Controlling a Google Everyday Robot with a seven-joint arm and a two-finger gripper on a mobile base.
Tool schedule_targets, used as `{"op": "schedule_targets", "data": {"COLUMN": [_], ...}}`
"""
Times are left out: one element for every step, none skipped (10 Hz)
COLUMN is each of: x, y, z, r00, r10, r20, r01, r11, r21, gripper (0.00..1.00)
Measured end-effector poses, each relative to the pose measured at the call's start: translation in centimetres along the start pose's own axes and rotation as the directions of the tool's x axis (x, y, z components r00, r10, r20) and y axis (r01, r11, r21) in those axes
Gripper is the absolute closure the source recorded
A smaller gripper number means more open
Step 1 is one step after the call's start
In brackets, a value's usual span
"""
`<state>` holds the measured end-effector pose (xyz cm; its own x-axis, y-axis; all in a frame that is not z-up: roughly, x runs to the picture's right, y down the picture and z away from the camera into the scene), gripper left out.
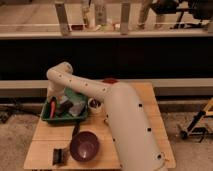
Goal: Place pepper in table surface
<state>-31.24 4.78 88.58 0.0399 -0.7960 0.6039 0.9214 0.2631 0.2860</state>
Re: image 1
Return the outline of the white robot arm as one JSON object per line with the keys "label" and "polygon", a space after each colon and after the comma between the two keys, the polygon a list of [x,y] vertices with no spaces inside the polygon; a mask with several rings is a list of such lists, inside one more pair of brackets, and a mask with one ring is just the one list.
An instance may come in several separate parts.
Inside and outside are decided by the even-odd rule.
{"label": "white robot arm", "polygon": [[104,103],[122,171],[168,171],[143,101],[133,86],[75,76],[70,63],[47,70],[47,99],[60,96],[66,87]]}

